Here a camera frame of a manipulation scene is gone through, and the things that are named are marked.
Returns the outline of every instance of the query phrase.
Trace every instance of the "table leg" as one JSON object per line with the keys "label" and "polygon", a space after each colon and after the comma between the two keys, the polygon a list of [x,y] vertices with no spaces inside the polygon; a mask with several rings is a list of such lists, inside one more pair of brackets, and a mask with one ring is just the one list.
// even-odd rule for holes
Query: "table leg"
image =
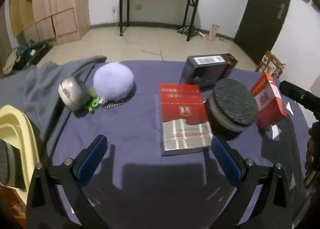
{"label": "table leg", "polygon": [[193,23],[194,23],[194,21],[195,21],[196,12],[197,12],[197,8],[198,8],[198,3],[199,3],[199,0],[196,0],[196,1],[195,1],[195,6],[194,6],[194,8],[193,8],[191,23],[190,23],[190,26],[189,26],[189,33],[188,33],[188,37],[187,37],[187,42],[190,41],[191,30],[192,30],[192,27],[193,27]]}
{"label": "table leg", "polygon": [[130,9],[130,0],[127,0],[127,27],[129,26],[129,9]]}
{"label": "table leg", "polygon": [[186,20],[187,20],[188,10],[189,10],[189,2],[190,2],[190,0],[187,0],[187,7],[186,7],[186,12],[184,13],[184,19],[183,19],[182,27],[186,25]]}
{"label": "table leg", "polygon": [[120,36],[123,36],[123,33],[122,33],[122,10],[123,10],[123,0],[119,0],[119,28],[120,28]]}

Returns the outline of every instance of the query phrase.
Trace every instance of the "screw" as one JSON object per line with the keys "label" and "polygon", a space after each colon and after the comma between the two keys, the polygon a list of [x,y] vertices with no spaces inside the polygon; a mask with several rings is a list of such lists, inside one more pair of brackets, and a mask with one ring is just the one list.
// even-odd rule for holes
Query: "screw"
{"label": "screw", "polygon": [[250,159],[250,158],[246,159],[245,162],[246,162],[246,164],[248,166],[253,166],[254,165],[254,161],[252,159]]}
{"label": "screw", "polygon": [[276,163],[276,168],[277,169],[281,169],[282,168],[282,164],[281,163]]}
{"label": "screw", "polygon": [[67,158],[63,163],[67,166],[72,164],[73,159],[72,158]]}
{"label": "screw", "polygon": [[43,167],[42,163],[36,164],[36,169],[41,169]]}

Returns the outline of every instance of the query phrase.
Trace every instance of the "dark brown door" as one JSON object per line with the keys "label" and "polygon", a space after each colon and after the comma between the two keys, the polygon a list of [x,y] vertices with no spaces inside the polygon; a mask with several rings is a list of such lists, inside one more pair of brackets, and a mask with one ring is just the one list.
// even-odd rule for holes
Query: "dark brown door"
{"label": "dark brown door", "polygon": [[259,64],[271,51],[287,15],[290,0],[248,0],[234,42]]}

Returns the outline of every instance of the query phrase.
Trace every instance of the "purple plush ball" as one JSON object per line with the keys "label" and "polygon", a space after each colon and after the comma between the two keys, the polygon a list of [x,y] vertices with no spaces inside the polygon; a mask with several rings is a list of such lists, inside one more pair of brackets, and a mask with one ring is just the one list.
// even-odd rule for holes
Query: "purple plush ball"
{"label": "purple plush ball", "polygon": [[132,71],[118,62],[102,66],[93,77],[93,88],[98,97],[106,101],[119,101],[127,97],[133,85]]}

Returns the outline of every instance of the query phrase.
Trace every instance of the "cardboard box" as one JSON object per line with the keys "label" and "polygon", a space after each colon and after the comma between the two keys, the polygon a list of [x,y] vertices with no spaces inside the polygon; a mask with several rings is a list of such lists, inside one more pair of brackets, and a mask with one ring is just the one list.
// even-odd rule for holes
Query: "cardboard box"
{"label": "cardboard box", "polygon": [[189,56],[179,83],[212,87],[229,76],[238,61],[229,53]]}
{"label": "cardboard box", "polygon": [[285,64],[282,64],[271,52],[267,51],[260,64],[257,66],[257,73],[267,73],[279,79]]}
{"label": "cardboard box", "polygon": [[273,78],[264,73],[251,88],[251,93],[258,105],[257,126],[264,129],[274,125],[287,116],[280,92]]}
{"label": "cardboard box", "polygon": [[160,84],[162,155],[202,152],[212,133],[197,85]]}

